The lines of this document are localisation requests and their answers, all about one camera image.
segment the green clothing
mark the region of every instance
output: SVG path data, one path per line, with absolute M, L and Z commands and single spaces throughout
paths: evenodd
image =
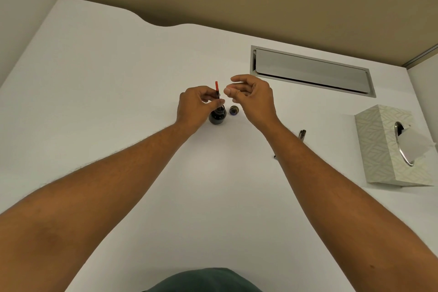
M 180 272 L 145 292 L 261 292 L 254 284 L 226 268 Z

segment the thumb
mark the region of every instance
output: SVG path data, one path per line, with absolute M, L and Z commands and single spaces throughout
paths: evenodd
M 216 110 L 218 107 L 222 106 L 225 104 L 225 100 L 224 99 L 215 99 L 214 101 L 211 101 L 210 103 L 206 104 L 209 109 L 210 112 Z
M 223 90 L 223 93 L 227 95 L 230 98 L 233 98 L 236 100 L 236 103 L 242 104 L 243 100 L 246 98 L 245 94 L 240 92 L 240 90 L 237 90 L 235 88 L 225 88 Z

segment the tissue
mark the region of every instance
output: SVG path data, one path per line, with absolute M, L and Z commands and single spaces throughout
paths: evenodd
M 435 146 L 428 137 L 421 134 L 416 127 L 403 129 L 398 138 L 400 150 L 409 162 L 423 156 Z

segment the tissue box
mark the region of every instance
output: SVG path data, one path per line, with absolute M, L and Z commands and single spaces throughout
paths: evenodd
M 376 105 L 355 115 L 360 152 L 368 183 L 398 186 L 432 186 L 424 157 L 410 166 L 399 150 L 396 122 L 404 128 L 413 126 L 409 111 Z

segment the person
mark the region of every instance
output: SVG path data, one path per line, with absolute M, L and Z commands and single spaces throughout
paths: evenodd
M 278 119 L 269 84 L 224 89 L 265 136 L 317 234 L 356 291 L 438 291 L 438 259 L 396 216 L 324 162 Z M 207 86 L 180 95 L 176 122 L 28 195 L 0 215 L 0 290 L 64 291 L 179 147 L 224 104 Z M 167 278 L 151 292 L 259 291 L 225 268 Z

